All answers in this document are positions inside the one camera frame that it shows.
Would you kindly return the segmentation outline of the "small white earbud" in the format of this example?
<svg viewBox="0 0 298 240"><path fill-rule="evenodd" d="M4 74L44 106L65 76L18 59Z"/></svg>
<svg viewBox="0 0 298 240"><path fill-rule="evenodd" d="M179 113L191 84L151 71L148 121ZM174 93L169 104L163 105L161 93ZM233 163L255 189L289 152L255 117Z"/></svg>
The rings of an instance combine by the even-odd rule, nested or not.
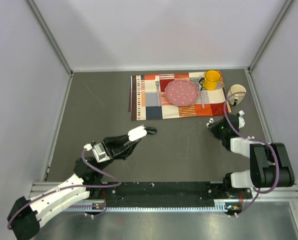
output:
<svg viewBox="0 0 298 240"><path fill-rule="evenodd" d="M206 126L209 127L212 123L214 123L214 119L213 118L210 118L208 120L208 123L206 124Z"/></svg>

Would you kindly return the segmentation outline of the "white earbud case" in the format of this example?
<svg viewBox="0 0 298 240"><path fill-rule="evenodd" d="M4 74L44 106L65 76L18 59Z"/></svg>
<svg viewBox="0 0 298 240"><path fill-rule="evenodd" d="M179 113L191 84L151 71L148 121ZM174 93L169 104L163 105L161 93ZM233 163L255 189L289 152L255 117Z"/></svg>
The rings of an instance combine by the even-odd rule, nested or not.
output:
<svg viewBox="0 0 298 240"><path fill-rule="evenodd" d="M143 125L138 126L130 131L128 131L128 140L134 142L141 139L147 135L147 131Z"/></svg>

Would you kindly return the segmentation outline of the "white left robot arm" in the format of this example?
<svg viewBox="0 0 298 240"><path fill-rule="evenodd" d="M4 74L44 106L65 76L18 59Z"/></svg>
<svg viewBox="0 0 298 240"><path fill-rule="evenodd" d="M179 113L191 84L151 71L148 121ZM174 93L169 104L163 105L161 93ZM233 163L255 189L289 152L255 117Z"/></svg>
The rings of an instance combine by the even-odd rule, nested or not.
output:
<svg viewBox="0 0 298 240"><path fill-rule="evenodd" d="M7 217L7 228L16 239L30 240L49 220L67 208L89 197L99 197L103 189L119 186L121 182L103 169L114 160L125 160L141 139L140 136L120 135L86 144L71 177L36 197L23 196L16 200Z"/></svg>

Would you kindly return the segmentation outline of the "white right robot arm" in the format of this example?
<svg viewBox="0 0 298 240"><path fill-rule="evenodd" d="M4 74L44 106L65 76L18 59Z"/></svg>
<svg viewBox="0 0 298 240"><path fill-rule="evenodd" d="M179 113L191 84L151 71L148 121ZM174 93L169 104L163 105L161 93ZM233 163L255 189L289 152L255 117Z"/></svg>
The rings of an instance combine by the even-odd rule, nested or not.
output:
<svg viewBox="0 0 298 240"><path fill-rule="evenodd" d="M263 143L253 137L241 137L239 130L245 125L242 116L229 114L219 121L212 118L207 128L222 142L227 151L249 159L249 169L227 173L222 192L233 198L245 188L283 188L294 185L295 177L286 147L282 143Z"/></svg>

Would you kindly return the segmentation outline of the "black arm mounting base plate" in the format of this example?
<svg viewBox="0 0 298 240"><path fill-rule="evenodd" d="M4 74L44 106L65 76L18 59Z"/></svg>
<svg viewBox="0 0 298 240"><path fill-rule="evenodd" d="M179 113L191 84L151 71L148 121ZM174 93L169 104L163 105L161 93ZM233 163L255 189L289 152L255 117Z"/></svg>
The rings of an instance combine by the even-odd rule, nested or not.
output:
<svg viewBox="0 0 298 240"><path fill-rule="evenodd" d="M123 182L106 190L108 207L206 207L218 187L210 182Z"/></svg>

